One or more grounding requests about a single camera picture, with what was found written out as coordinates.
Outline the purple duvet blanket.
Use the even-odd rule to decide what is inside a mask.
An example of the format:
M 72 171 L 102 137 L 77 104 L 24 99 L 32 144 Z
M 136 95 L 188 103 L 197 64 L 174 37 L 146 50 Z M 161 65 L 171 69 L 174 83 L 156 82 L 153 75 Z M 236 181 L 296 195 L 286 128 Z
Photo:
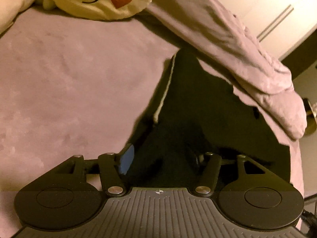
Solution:
M 306 111 L 294 90 L 291 71 L 220 0 L 153 0 L 147 11 L 225 67 L 291 139 L 303 137 Z

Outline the black garment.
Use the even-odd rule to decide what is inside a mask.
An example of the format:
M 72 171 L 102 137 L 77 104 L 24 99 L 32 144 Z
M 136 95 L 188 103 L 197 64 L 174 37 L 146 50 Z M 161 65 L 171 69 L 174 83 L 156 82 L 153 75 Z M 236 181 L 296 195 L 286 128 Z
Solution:
M 134 187 L 190 187 L 212 152 L 225 163 L 218 186 L 235 181 L 244 154 L 290 181 L 290 147 L 282 145 L 255 106 L 243 103 L 226 80 L 203 70 L 188 49 L 179 50 L 130 139 L 135 156 L 127 172 Z

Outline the round gold side table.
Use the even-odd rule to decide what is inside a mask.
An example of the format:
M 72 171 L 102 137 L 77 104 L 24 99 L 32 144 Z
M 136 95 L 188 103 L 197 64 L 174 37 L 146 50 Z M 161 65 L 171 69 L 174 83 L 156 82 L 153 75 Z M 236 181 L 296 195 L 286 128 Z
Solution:
M 303 103 L 307 120 L 304 136 L 309 136 L 316 131 L 316 102 L 311 103 L 308 98 L 303 98 Z

